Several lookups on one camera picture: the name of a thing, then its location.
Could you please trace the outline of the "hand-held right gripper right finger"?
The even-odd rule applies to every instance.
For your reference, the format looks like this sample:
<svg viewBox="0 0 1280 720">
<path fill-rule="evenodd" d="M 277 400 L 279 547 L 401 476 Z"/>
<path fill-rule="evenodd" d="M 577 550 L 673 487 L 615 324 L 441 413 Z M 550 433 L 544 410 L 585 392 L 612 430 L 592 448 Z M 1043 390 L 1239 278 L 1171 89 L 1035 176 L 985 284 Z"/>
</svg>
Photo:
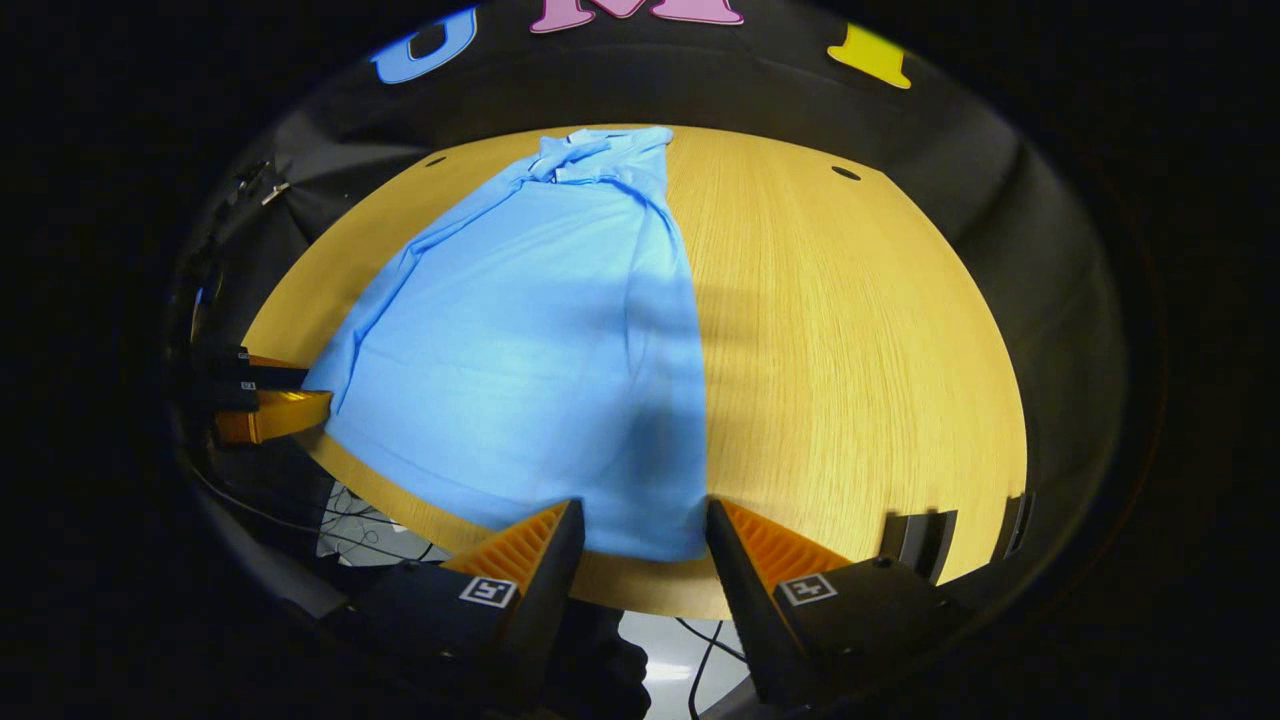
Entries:
<svg viewBox="0 0 1280 720">
<path fill-rule="evenodd" d="M 852 561 L 722 498 L 707 543 L 758 698 L 827 706 L 902 676 L 972 615 L 896 559 Z"/>
</svg>

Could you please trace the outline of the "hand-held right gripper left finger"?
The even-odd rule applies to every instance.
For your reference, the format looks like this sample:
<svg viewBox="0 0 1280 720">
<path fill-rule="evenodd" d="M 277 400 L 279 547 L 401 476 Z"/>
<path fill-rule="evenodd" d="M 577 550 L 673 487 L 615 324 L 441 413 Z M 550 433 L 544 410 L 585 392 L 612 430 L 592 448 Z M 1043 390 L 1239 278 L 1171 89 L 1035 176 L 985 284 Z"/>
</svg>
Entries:
<svg viewBox="0 0 1280 720">
<path fill-rule="evenodd" d="M 330 615 L 335 637 L 434 701 L 535 701 L 582 556 L 570 498 L 439 562 L 389 568 Z"/>
</svg>

